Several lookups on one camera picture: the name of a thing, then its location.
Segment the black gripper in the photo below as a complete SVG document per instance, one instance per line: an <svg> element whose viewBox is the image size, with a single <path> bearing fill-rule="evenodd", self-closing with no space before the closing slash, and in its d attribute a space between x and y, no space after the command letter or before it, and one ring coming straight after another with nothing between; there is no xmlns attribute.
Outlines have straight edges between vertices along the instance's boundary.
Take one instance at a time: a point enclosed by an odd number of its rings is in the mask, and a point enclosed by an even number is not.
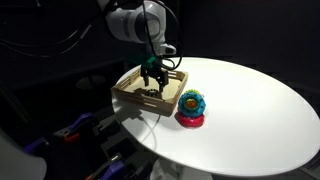
<svg viewBox="0 0 320 180"><path fill-rule="evenodd" d="M159 79L159 91L163 92L164 87L168 84L168 72L163 70L160 65L154 65L152 67L141 67L140 75L144 79L145 86L149 85L149 77Z"/></svg>

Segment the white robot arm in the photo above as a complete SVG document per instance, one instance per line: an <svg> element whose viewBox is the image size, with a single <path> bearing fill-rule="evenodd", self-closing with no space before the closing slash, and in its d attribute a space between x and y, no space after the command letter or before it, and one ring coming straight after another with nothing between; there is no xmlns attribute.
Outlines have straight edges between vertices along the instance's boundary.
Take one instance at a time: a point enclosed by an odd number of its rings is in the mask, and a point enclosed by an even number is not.
<svg viewBox="0 0 320 180"><path fill-rule="evenodd" d="M146 45L146 53L130 61L141 65L140 75L146 86L149 78L153 78L162 92L169 83L169 67L162 63L162 57L177 53L173 45L166 43L164 4L157 0L97 0L97 3L114 38Z"/></svg>

